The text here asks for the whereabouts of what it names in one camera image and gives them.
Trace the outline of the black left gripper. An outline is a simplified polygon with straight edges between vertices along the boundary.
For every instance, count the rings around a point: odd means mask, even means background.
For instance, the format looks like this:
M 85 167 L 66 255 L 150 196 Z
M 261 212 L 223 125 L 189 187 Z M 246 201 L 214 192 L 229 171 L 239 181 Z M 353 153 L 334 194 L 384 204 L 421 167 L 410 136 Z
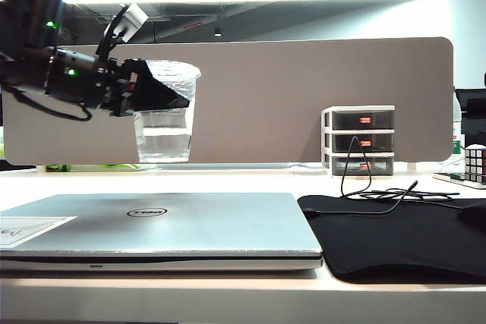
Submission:
M 179 73 L 164 61 L 135 60 L 134 72 L 137 80 L 132 87 L 131 73 L 120 68 L 115 59 L 103 61 L 97 56 L 56 49 L 49 64 L 47 94 L 88 109 L 104 109 L 117 117 L 133 111 L 189 106 L 190 100 L 175 87 L 181 81 Z

